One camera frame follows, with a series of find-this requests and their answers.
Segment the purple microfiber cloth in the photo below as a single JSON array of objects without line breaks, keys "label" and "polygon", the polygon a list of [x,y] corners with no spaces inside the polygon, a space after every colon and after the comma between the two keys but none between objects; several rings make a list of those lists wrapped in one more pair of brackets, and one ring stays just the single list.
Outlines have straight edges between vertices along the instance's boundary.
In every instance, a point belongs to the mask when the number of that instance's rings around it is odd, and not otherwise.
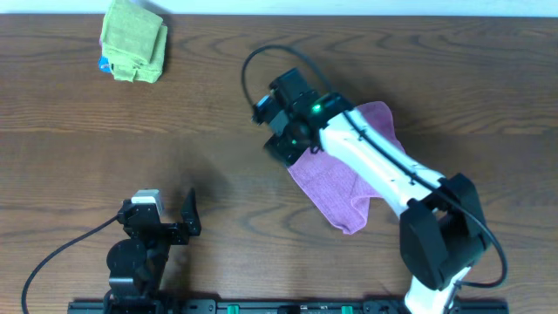
[{"label": "purple microfiber cloth", "polygon": [[326,220],[346,235],[365,227],[371,199],[380,196],[350,167],[324,152],[305,151],[288,172]]}]

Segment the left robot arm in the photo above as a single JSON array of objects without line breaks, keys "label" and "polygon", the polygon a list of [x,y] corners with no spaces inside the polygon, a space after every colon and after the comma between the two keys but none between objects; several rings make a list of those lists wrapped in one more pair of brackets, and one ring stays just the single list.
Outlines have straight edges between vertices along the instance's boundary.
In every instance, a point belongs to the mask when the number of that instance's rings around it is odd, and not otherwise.
[{"label": "left robot arm", "polygon": [[180,209],[180,222],[160,220],[164,209],[158,189],[142,189],[123,200],[116,215],[128,237],[114,244],[106,258],[112,298],[106,313],[168,313],[179,306],[160,293],[170,249],[187,245],[201,234],[195,190],[190,189]]}]

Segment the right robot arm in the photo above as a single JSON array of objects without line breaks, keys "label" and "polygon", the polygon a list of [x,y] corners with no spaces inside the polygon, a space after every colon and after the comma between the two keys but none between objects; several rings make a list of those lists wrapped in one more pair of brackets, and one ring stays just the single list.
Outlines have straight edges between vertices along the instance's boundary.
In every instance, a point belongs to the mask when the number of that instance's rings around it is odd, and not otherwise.
[{"label": "right robot arm", "polygon": [[400,254],[412,273],[410,313],[450,313],[463,279],[490,246],[473,183],[447,179],[409,157],[338,92],[320,95],[293,68],[269,85],[255,118],[273,135],[265,147],[289,166],[318,148],[355,171],[399,220]]}]

